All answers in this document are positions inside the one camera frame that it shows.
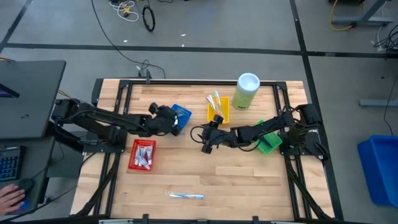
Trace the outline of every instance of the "white cylindrical container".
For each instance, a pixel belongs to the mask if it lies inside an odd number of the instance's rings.
[[[235,88],[232,105],[238,110],[248,109],[259,87],[259,77],[251,73],[242,74]]]

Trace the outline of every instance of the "black desk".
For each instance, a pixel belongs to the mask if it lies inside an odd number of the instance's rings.
[[[1,62],[0,83],[19,98],[0,98],[0,139],[44,136],[66,62]]]
[[[37,208],[47,189],[47,170],[57,138],[49,119],[65,65],[61,60],[0,63],[0,83],[20,94],[19,98],[0,98],[0,148],[26,147],[19,180],[42,171],[17,214]],[[0,182],[0,187],[17,185],[19,180]]]
[[[10,140],[0,142],[0,148],[4,146],[25,146],[25,154],[22,161],[20,179],[34,177],[34,186],[30,194],[24,200],[23,206],[14,214],[24,213],[37,208],[37,204],[41,203],[44,197],[45,189],[47,188],[48,178],[46,166],[51,161],[51,154],[55,143],[54,137],[46,137],[40,139],[30,140]],[[18,185],[19,180],[10,180],[0,182],[0,187],[9,184]]]

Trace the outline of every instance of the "desk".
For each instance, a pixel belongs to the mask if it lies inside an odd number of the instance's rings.
[[[159,219],[252,220],[252,216],[258,216],[260,220],[293,220],[285,161],[278,150],[263,155],[258,151],[246,153],[220,146],[209,155],[202,153],[201,145],[190,138],[192,127],[207,123],[205,96],[217,89],[221,96],[232,100],[235,86],[166,85],[167,82],[172,81],[165,80],[159,85],[134,84],[129,113],[148,113],[152,102],[168,106],[177,103],[192,111],[192,117],[181,135],[150,138],[156,140],[157,146],[150,172],[127,169],[132,144],[137,138],[128,135],[119,165],[111,218],[141,218],[148,213],[150,218]],[[291,106],[307,103],[302,82],[286,84]],[[114,109],[118,85],[118,79],[103,80],[99,108]],[[253,125],[275,115],[272,88],[260,86],[250,108],[238,111],[231,107],[231,122],[220,128]],[[97,154],[83,166],[72,214],[79,211],[96,190],[103,157],[103,154]],[[313,156],[302,156],[302,166],[308,191],[323,211],[334,217],[321,162]],[[170,198],[169,192],[203,194],[205,199]],[[303,217],[300,192],[296,190],[296,193]],[[102,212],[106,196],[104,194]]]
[[[42,170],[16,214],[37,208],[47,188],[46,167],[55,142],[47,128],[65,65],[61,60],[0,63],[0,83],[20,94],[19,98],[0,98],[0,149],[25,146],[19,180],[1,182],[0,187],[18,185]]]
[[[8,140],[0,141],[0,148],[4,146],[25,146],[24,157],[22,158],[21,173],[19,180],[0,182],[0,188],[9,184],[18,185],[24,178],[33,178],[34,186],[27,197],[24,199],[23,206],[14,214],[20,214],[37,208],[38,203],[42,203],[45,189],[47,189],[47,169],[46,166],[51,160],[55,138],[46,137],[30,140]]]

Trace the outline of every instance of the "computer mouse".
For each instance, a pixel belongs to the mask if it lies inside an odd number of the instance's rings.
[[[25,197],[27,197],[29,192],[32,190],[33,185],[34,185],[33,179],[26,178],[19,181],[18,188],[21,190],[25,190]]]

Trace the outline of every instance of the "blue box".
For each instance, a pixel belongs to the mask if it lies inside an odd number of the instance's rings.
[[[398,137],[373,135],[358,152],[372,201],[398,208]]]
[[[188,123],[192,112],[176,104],[172,106],[172,110],[178,113],[178,126],[180,127],[180,131],[182,131],[182,129]]]

